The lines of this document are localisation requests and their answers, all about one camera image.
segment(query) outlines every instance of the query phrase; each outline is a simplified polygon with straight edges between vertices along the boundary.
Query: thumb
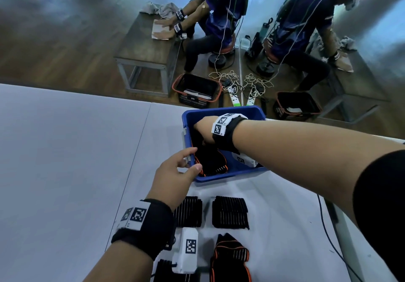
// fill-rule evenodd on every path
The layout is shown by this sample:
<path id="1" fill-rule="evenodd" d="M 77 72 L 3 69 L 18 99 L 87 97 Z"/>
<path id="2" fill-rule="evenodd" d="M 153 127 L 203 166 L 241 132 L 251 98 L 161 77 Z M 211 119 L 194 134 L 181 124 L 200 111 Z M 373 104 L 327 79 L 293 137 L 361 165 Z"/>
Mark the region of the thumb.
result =
<path id="1" fill-rule="evenodd" d="M 195 177 L 200 173 L 203 166 L 202 164 L 195 164 L 188 168 L 188 170 L 183 174 L 183 177 L 187 179 L 189 182 L 194 181 Z"/>

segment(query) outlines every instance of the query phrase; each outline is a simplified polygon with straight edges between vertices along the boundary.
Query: black pants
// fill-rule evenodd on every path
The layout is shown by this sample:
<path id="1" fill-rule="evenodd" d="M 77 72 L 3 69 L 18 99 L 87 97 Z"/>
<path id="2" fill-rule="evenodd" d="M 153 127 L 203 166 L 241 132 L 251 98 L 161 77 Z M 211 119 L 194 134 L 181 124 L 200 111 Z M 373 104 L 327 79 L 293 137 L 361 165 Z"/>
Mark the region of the black pants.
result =
<path id="1" fill-rule="evenodd" d="M 299 86 L 299 90 L 308 91 L 331 72 L 329 64 L 312 57 L 300 50 L 291 50 L 284 59 L 284 63 L 293 68 L 308 73 Z"/>
<path id="2" fill-rule="evenodd" d="M 198 24 L 203 29 L 205 34 L 207 34 L 205 29 L 205 22 L 207 17 L 202 18 Z M 187 37 L 191 38 L 194 35 L 194 26 L 186 30 Z M 191 40 L 185 49 L 185 65 L 184 70 L 186 72 L 191 72 L 198 61 L 199 54 L 206 54 L 211 52 L 219 52 L 221 50 L 222 39 L 218 38 L 214 34 L 207 34 L 205 37 L 200 39 Z"/>

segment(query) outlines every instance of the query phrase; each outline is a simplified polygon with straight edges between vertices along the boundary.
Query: blue plastic bin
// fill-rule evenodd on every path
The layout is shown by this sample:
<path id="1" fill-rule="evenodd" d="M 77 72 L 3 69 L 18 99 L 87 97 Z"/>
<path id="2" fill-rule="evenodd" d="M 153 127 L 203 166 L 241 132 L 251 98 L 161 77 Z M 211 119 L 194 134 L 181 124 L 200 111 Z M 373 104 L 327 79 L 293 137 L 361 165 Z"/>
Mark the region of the blue plastic bin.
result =
<path id="1" fill-rule="evenodd" d="M 241 113 L 250 120 L 266 120 L 266 116 L 258 106 L 243 106 L 243 107 L 229 107 L 229 108 L 212 108 L 212 109 L 197 109 L 197 110 L 188 110 L 181 118 L 183 119 L 183 127 L 185 129 L 184 141 L 185 146 L 191 146 L 191 137 L 190 137 L 190 127 L 193 127 L 195 123 L 200 121 L 203 117 L 211 115 L 224 115 L 226 113 Z M 207 177 L 196 177 L 196 182 L 208 182 L 216 179 L 223 179 L 226 177 L 232 177 L 240 174 L 246 174 L 251 172 L 266 171 L 265 167 L 256 167 L 250 168 L 246 165 L 238 162 L 232 157 L 232 153 L 229 151 L 221 151 L 225 156 L 228 166 L 228 172 L 225 174 L 218 174 Z M 192 166 L 195 164 L 194 155 L 191 155 L 191 162 L 189 165 Z"/>

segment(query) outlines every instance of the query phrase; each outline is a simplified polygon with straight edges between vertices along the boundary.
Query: blue shirt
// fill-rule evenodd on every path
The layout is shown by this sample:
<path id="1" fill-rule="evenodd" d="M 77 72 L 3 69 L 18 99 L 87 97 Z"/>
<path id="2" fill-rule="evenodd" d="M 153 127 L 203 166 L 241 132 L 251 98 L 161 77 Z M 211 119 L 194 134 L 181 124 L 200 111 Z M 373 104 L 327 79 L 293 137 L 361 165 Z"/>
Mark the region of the blue shirt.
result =
<path id="1" fill-rule="evenodd" d="M 322 32 L 332 25 L 334 4 L 334 0 L 295 0 L 290 14 L 276 30 L 271 52 L 282 59 L 290 48 L 305 51 L 315 28 Z"/>
<path id="2" fill-rule="evenodd" d="M 232 41 L 236 23 L 240 19 L 243 0 L 205 0 L 211 13 L 205 23 L 207 32 L 215 34 L 222 39 L 222 47 L 228 46 Z"/>

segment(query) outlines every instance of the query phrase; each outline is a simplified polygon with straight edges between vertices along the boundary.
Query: person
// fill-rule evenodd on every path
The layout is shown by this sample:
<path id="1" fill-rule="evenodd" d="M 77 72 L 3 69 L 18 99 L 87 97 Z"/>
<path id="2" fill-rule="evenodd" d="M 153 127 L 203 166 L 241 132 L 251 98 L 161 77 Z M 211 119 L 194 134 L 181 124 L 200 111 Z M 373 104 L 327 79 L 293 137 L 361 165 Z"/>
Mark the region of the person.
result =
<path id="1" fill-rule="evenodd" d="M 236 23 L 241 17 L 244 0 L 191 0 L 179 14 L 157 23 L 164 27 L 179 24 L 188 38 L 194 35 L 198 23 L 205 32 L 205 37 L 187 42 L 185 47 L 186 62 L 184 71 L 190 73 L 197 64 L 198 55 L 210 52 L 219 53 L 232 41 Z M 154 33 L 157 38 L 170 39 L 176 35 L 175 27 L 170 31 Z"/>
<path id="2" fill-rule="evenodd" d="M 305 49 L 312 33 L 320 34 L 328 62 L 339 67 L 347 67 L 341 61 L 332 35 L 332 18 L 336 5 L 345 4 L 347 10 L 357 6 L 359 0 L 293 0 L 290 12 L 280 21 L 272 45 L 268 48 L 278 61 L 308 73 L 298 91 L 310 90 L 330 73 L 330 65 L 306 54 Z"/>
<path id="3" fill-rule="evenodd" d="M 205 143 L 215 142 L 211 129 L 217 119 L 205 117 L 195 124 Z M 398 281 L 405 281 L 403 258 L 395 253 L 405 247 L 404 145 L 339 127 L 290 121 L 243 120 L 230 132 L 230 140 L 238 151 L 267 169 L 335 203 Z M 184 157 L 196 150 L 184 149 L 164 161 L 147 198 L 174 211 L 202 168 L 196 164 L 180 174 L 177 167 L 187 166 Z M 149 281 L 152 267 L 152 258 L 143 250 L 115 241 L 84 281 Z"/>

